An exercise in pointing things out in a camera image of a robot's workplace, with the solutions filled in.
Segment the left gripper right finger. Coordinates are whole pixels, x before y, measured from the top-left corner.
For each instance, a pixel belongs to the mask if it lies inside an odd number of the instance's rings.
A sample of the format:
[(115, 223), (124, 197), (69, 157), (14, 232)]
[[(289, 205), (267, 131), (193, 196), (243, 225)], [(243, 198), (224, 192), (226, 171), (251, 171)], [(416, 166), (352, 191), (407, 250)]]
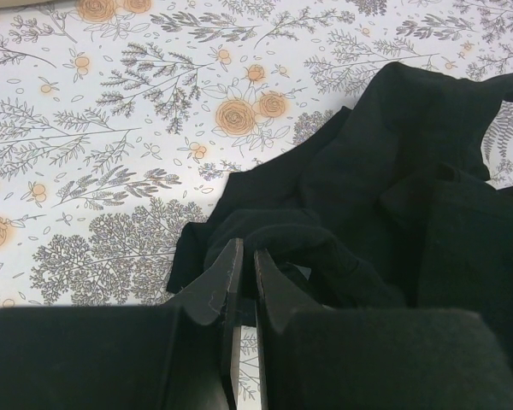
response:
[(321, 311), (322, 305), (282, 273), (268, 251), (256, 251), (254, 262), (262, 407), (287, 409), (288, 400), (298, 392), (300, 358), (299, 342), (289, 325), (299, 315)]

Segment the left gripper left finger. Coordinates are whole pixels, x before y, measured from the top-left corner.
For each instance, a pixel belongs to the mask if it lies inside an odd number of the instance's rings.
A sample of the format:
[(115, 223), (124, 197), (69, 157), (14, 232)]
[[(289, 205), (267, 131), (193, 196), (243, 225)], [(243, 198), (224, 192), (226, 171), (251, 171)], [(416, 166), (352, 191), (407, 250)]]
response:
[(243, 241), (168, 301), (174, 314), (162, 376), (161, 409), (235, 409), (239, 391)]

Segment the black t shirt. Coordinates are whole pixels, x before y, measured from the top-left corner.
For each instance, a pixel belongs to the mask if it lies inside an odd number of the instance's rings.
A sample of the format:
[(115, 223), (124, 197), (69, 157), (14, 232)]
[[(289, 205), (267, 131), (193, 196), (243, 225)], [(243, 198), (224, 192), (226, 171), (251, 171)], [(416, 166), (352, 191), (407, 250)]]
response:
[(481, 142), (513, 74), (482, 82), (394, 62), (296, 148), (232, 173), (204, 223), (180, 235), (168, 290), (240, 237), (326, 304), (480, 313), (513, 349), (513, 188), (496, 190)]

